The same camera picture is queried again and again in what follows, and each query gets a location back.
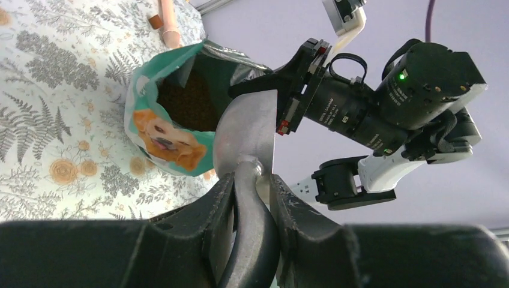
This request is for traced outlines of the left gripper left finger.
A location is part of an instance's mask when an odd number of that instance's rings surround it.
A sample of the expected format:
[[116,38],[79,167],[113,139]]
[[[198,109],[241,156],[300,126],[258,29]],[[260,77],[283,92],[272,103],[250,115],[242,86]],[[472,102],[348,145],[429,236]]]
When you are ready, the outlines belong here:
[[230,254],[233,176],[150,220],[1,224],[2,287],[217,287]]

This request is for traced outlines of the green silver pet food bag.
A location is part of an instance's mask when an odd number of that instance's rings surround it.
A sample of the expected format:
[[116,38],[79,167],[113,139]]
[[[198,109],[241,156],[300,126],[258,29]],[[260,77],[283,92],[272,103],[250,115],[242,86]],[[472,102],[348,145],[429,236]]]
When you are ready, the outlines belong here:
[[212,41],[155,55],[134,69],[125,97],[129,139],[165,172],[212,169],[212,145],[229,88],[270,73],[266,65]]

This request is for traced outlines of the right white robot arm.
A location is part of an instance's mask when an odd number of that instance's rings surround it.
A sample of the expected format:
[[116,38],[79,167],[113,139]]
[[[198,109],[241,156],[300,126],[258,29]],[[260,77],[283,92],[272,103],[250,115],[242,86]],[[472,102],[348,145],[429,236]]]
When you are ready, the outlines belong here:
[[466,105],[487,89],[467,52],[408,40],[386,63],[376,89],[364,76],[347,79],[325,59],[331,46],[311,38],[284,66],[229,88],[236,98],[277,91],[276,132],[308,118],[371,150],[368,156],[327,161],[293,192],[337,211],[392,201],[395,187],[423,164],[461,161],[480,132]]

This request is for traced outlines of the metal scissors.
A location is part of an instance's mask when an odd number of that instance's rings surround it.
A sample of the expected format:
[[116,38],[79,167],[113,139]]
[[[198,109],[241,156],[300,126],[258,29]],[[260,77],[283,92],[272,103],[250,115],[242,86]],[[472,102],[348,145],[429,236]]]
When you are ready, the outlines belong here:
[[270,287],[279,263],[280,241],[258,181],[273,172],[277,91],[233,99],[222,114],[213,143],[217,176],[234,174],[235,242],[219,287]]

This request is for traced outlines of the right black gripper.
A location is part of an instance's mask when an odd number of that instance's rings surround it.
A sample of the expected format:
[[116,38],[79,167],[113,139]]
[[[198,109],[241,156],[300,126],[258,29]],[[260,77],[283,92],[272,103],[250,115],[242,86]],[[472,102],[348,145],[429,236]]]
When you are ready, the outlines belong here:
[[295,132],[324,77],[330,50],[328,42],[309,38],[287,64],[272,73],[231,86],[228,95],[234,99],[248,93],[276,90],[276,133]]

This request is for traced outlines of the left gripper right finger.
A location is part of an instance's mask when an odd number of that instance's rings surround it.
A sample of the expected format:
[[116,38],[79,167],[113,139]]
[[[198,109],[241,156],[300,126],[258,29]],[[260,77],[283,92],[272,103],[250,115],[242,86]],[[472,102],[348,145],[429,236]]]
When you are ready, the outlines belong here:
[[271,178],[280,287],[508,286],[508,249],[481,226],[340,225]]

